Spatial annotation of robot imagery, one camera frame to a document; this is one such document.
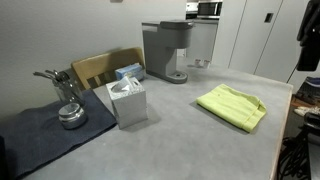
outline white tissue box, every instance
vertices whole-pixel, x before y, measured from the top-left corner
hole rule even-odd
[[[106,86],[120,129],[148,119],[146,91],[135,77],[124,77]]]

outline gray coffee maker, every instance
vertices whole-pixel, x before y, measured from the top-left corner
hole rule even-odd
[[[177,71],[177,49],[190,45],[190,21],[143,22],[143,44],[146,71],[166,81],[182,84],[188,79],[184,72]]]

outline cabinet handle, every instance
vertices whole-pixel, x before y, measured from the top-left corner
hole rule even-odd
[[[273,13],[268,13],[267,16],[266,16],[266,19],[264,20],[265,23],[270,23],[271,20],[272,20],[272,16],[273,16]]]

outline wooden chair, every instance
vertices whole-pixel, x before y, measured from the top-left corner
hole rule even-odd
[[[77,74],[84,89],[90,89],[115,81],[116,69],[134,63],[139,63],[143,69],[145,68],[142,50],[139,47],[74,61],[71,63],[71,67]]]

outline tissue box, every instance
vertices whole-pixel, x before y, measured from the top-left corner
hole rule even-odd
[[[120,80],[125,76],[128,76],[129,78],[135,77],[138,80],[143,79],[142,66],[140,66],[139,64],[132,64],[130,66],[126,66],[124,68],[117,69],[115,71],[115,73],[116,73],[117,80]]]
[[[120,129],[148,119],[146,91],[133,77],[106,85]]]

